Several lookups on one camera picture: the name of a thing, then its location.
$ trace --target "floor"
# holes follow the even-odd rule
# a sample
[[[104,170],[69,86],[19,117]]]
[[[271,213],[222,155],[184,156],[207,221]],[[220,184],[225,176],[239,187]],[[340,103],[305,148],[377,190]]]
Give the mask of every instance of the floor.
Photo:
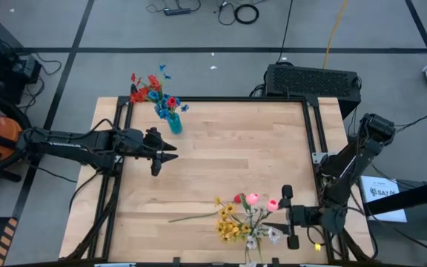
[[[166,2],[175,7],[174,0]],[[0,1],[0,22],[32,52],[63,64],[52,76],[42,74],[44,93],[28,112],[33,125],[85,132],[98,97],[128,94],[132,72],[147,76],[159,64],[166,64],[173,77],[166,90],[174,95],[247,96],[277,60],[289,2],[265,1],[257,5],[257,22],[231,26],[217,21],[215,1],[201,2],[195,13],[167,17],[145,9],[162,7],[160,0]],[[197,5],[195,0],[180,3]],[[294,1],[282,57],[322,67],[341,4]],[[232,15],[226,10],[220,18],[229,22]],[[328,67],[356,71],[363,80],[359,118],[372,112],[405,124],[427,114],[421,73],[427,64],[426,0],[350,0],[332,47]],[[348,117],[344,125],[350,122]],[[427,120],[400,133],[374,162],[390,177],[427,182]],[[79,165],[67,160],[46,156],[40,166],[78,177]],[[27,171],[24,166],[16,170],[23,176]],[[365,173],[377,175],[371,169]],[[24,182],[1,181],[0,217],[20,217],[7,265],[57,259],[74,190],[74,184],[41,171]],[[379,260],[427,265],[423,248],[390,233],[377,239]]]

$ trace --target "pink tulip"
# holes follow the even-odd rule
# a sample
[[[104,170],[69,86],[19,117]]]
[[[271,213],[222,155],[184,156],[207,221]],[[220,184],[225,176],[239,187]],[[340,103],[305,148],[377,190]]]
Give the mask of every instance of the pink tulip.
[[[249,194],[246,196],[246,202],[250,205],[255,205],[258,202],[258,194]]]
[[[266,209],[268,209],[268,211],[271,211],[271,212],[277,211],[278,202],[276,202],[276,200],[270,200],[270,202],[268,202],[268,204],[266,205]]]

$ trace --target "teal vase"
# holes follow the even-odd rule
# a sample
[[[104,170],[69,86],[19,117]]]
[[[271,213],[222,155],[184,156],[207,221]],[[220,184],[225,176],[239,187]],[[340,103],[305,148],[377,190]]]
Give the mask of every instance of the teal vase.
[[[175,113],[173,116],[168,116],[169,127],[173,134],[180,134],[182,132],[181,117]]]

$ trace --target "yellow cable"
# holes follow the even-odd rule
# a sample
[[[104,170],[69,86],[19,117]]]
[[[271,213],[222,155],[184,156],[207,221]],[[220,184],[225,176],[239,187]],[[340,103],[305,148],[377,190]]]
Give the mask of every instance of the yellow cable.
[[[340,8],[339,15],[337,17],[337,20],[335,21],[334,28],[332,29],[331,37],[329,37],[329,43],[327,44],[327,50],[325,51],[325,59],[324,59],[324,65],[322,65],[322,68],[327,67],[327,61],[329,59],[329,49],[331,49],[331,43],[332,39],[335,34],[335,30],[337,30],[337,26],[339,26],[340,19],[342,18],[342,13],[344,13],[345,6],[347,6],[347,0],[344,0],[342,7]]]

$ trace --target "wooden table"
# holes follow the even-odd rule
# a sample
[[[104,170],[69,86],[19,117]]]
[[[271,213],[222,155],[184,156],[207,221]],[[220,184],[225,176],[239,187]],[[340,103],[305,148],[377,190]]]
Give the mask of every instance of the wooden table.
[[[109,261],[183,263],[243,263],[245,244],[224,244],[215,232],[216,217],[168,223],[168,220],[213,212],[214,197],[231,201],[239,192],[257,192],[263,199],[279,199],[284,184],[293,186],[295,205],[317,205],[311,158],[301,103],[296,102],[190,102],[181,114],[184,131],[171,134],[166,121],[154,113],[152,103],[135,104],[132,128],[157,127],[162,138],[175,145],[178,159],[162,165],[158,177],[150,175],[150,161],[127,158]],[[116,98],[99,98],[93,125],[112,119]],[[336,99],[320,99],[320,110],[329,151],[347,144]],[[315,144],[319,148],[314,112],[310,108]],[[78,186],[93,175],[82,166]],[[101,178],[83,188],[70,212],[60,256],[68,255],[93,224]],[[353,188],[359,196],[357,187]],[[356,207],[352,200],[349,206]],[[269,222],[284,223],[284,211],[272,214]],[[345,225],[356,243],[373,254],[367,222],[349,211]],[[100,231],[97,254],[105,230]],[[300,249],[288,250],[286,240],[262,243],[267,263],[278,257],[281,263],[327,263],[325,249],[315,251],[304,228],[297,227]],[[311,231],[312,239],[322,242]],[[252,260],[259,262],[257,252]]]

